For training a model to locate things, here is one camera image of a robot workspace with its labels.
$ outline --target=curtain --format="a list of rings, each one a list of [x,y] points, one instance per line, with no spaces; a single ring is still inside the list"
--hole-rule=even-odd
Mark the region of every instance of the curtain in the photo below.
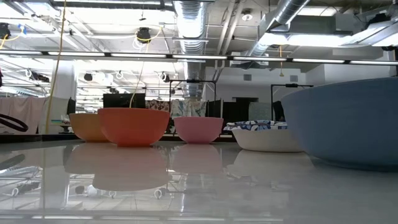
[[[29,127],[23,133],[0,124],[0,133],[36,134],[40,116],[44,108],[44,101],[45,98],[36,97],[0,98],[0,113],[16,118]]]

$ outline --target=fabric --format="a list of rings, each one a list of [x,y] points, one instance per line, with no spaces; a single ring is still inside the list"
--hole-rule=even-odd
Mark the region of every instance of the fabric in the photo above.
[[[262,131],[268,129],[287,129],[285,122],[259,120],[259,121],[239,121],[235,123],[228,123],[224,131],[232,131],[235,129],[242,129],[248,131]]]
[[[249,105],[249,120],[271,120],[271,104],[251,102]]]
[[[147,100],[145,106],[147,109],[169,112],[169,102],[167,101]]]
[[[40,117],[39,123],[39,134],[45,134],[45,122],[47,118],[47,108],[49,103],[49,97],[45,99],[43,113]],[[69,99],[53,97],[51,102],[51,111],[49,118],[49,134],[59,134],[63,132],[63,128],[59,125],[51,125],[52,119],[61,119],[61,115],[66,115],[68,111]]]
[[[0,133],[36,134],[44,101],[45,98],[36,97],[0,98],[0,114],[16,118],[29,127],[26,132],[20,132],[0,124]]]
[[[206,102],[186,99],[172,100],[172,118],[181,116],[206,116]]]

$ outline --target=pink bowl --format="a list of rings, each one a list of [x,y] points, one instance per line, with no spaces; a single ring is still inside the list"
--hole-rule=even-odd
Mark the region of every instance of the pink bowl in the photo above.
[[[179,117],[174,118],[177,134],[190,144],[209,144],[221,133],[223,118]]]

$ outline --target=white bowl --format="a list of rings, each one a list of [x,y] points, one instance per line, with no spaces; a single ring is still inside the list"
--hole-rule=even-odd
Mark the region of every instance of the white bowl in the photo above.
[[[241,148],[261,152],[302,152],[288,129],[232,130]]]

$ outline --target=yellow cable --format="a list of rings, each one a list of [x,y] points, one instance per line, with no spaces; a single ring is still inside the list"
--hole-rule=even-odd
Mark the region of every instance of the yellow cable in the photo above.
[[[149,41],[147,42],[147,50],[145,51],[145,53],[148,53],[148,48],[149,48]],[[142,71],[144,70],[144,64],[145,64],[145,62],[142,63],[142,68],[141,68],[141,72],[140,72],[139,77],[138,77],[138,82],[137,82],[137,85],[136,85],[136,89],[134,90],[134,93],[132,94],[132,97],[130,99],[130,108],[131,108],[132,100],[134,99],[134,96],[136,95],[138,84],[139,84],[139,82],[141,80]]]
[[[2,42],[1,42],[0,50],[2,49],[4,43],[6,42],[6,38],[7,38],[7,37],[8,37],[8,34],[6,34],[6,35],[4,36],[4,39],[3,39]]]
[[[162,27],[159,27],[159,31],[157,32],[157,34],[156,34],[154,37],[151,37],[151,38],[149,38],[149,39],[141,39],[141,38],[138,38],[138,37],[137,37],[138,31],[136,32],[135,35],[136,35],[137,40],[141,40],[141,41],[150,41],[150,40],[153,40],[153,39],[155,39],[156,37],[158,37],[159,34],[160,34],[160,32],[162,32]]]
[[[62,12],[62,26],[61,26],[61,38],[60,38],[60,51],[58,53],[58,58],[57,58],[57,65],[55,66],[55,72],[54,72],[54,77],[53,77],[53,85],[51,87],[51,92],[50,92],[50,99],[49,99],[49,106],[47,107],[47,117],[45,119],[45,133],[49,134],[49,119],[50,119],[50,110],[51,110],[51,104],[52,104],[52,95],[54,94],[54,89],[55,89],[55,84],[57,83],[57,74],[58,74],[58,67],[60,65],[60,58],[61,58],[61,53],[62,53],[62,42],[63,42],[63,27],[65,25],[65,12],[67,8],[67,0],[64,0],[63,2],[63,12]]]

